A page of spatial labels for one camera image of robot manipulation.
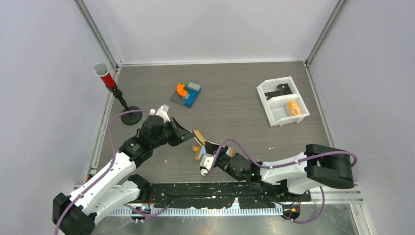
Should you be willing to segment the orange leather card holder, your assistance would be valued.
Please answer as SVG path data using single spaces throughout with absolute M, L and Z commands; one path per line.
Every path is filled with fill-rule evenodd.
M 215 155 L 218 148 L 219 148 L 219 144 L 208 142 L 208 141 L 206 141 L 205 144 L 192 145 L 191 147 L 191 149 L 196 152 L 195 160 L 198 160 L 198 161 L 201 159 L 202 154 L 204 153 Z M 227 155 L 227 158 L 230 158 L 232 157 L 232 154 L 233 154 L 233 148 L 226 145 L 221 148 L 220 153 L 217 156 L 217 160 L 225 159 L 226 158 L 225 155 Z

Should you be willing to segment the orange credit card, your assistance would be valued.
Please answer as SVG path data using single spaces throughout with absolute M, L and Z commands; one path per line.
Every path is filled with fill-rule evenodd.
M 199 145 L 206 145 L 207 143 L 219 145 L 218 143 L 206 140 L 199 130 L 191 130 L 191 133 L 194 134 L 194 138 Z
M 296 101 L 289 101 L 285 104 L 284 109 L 287 113 L 287 116 L 299 116 L 302 115 L 301 108 Z

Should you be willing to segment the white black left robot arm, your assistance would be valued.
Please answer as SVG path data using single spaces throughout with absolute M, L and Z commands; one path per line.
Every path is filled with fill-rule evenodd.
M 114 151 L 104 168 L 69 195 L 55 196 L 54 234 L 90 235 L 103 218 L 120 206 L 134 200 L 146 202 L 150 183 L 133 171 L 153 155 L 154 149 L 165 144 L 174 147 L 194 136 L 167 114 L 149 115 L 137 133 Z

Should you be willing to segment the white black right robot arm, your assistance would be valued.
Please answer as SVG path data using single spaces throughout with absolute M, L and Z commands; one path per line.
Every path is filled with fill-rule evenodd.
M 305 151 L 273 162 L 255 162 L 239 153 L 230 154 L 228 146 L 205 142 L 196 156 L 201 175 L 206 176 L 218 167 L 237 181 L 279 188 L 281 198 L 286 201 L 320 186 L 354 187 L 352 167 L 357 158 L 345 150 L 308 144 Z

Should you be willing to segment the toy brick assembly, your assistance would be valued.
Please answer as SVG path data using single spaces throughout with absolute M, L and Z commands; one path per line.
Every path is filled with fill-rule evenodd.
M 179 83 L 170 97 L 170 101 L 191 108 L 201 92 L 201 85 L 189 82 Z

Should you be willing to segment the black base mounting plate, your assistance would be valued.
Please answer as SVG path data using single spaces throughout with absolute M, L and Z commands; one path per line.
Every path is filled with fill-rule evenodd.
M 156 208 L 171 209 L 222 209 L 230 208 L 235 199 L 243 209 L 272 208 L 275 204 L 290 205 L 310 202 L 310 192 L 291 194 L 286 185 L 253 185 L 245 182 L 215 183 L 155 183 L 144 196 L 133 203 L 153 204 Z

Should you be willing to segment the black microphone stand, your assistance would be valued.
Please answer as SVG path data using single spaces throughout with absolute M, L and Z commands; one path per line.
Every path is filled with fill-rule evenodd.
M 121 106 L 124 108 L 122 112 L 139 109 L 136 106 L 128 106 L 127 102 L 123 98 L 122 91 L 118 89 L 117 87 L 110 89 L 110 91 L 112 92 L 114 98 L 116 98 L 120 102 Z M 133 112 L 133 113 L 124 114 L 120 118 L 121 118 L 122 123 L 125 125 L 135 125 L 141 120 L 142 112 Z

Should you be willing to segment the white plastic divided bin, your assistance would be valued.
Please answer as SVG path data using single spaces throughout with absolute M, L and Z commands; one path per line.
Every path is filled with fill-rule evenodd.
M 276 91 L 277 85 L 285 83 L 289 85 L 292 94 L 273 97 L 270 100 L 266 100 L 264 93 Z M 271 127 L 283 126 L 290 123 L 300 123 L 305 117 L 310 115 L 302 96 L 290 76 L 265 80 L 256 87 L 256 90 Z M 296 101 L 299 104 L 302 115 L 287 116 L 284 106 L 289 101 Z

